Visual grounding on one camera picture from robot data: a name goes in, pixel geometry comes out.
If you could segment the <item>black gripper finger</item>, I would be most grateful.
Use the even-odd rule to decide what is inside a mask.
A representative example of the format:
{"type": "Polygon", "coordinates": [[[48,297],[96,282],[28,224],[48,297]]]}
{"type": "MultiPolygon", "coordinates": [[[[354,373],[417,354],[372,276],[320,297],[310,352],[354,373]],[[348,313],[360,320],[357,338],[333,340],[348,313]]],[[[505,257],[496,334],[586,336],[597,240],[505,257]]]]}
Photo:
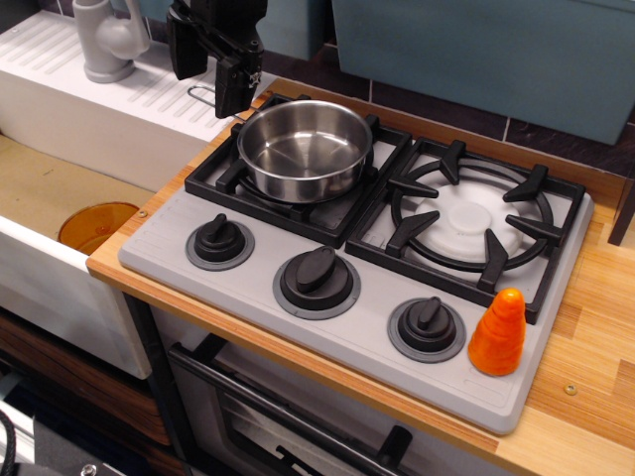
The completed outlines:
{"type": "Polygon", "coordinates": [[[261,80],[261,66],[249,68],[238,57],[220,59],[216,65],[215,115],[227,118],[248,110],[261,80]]]}
{"type": "Polygon", "coordinates": [[[170,58],[177,79],[183,80],[205,73],[206,49],[199,43],[195,24],[178,8],[170,8],[168,11],[167,33],[170,58]]]}

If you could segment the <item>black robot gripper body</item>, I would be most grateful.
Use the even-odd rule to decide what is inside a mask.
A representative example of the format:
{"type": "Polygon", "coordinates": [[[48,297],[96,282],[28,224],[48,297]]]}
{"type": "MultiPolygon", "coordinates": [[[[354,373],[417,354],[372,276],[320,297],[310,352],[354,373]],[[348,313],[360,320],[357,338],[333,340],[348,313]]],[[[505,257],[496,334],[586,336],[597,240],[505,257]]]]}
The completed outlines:
{"type": "Polygon", "coordinates": [[[175,1],[195,24],[207,58],[238,57],[244,64],[260,64],[264,46],[256,23],[266,13],[266,1],[175,1]]]}

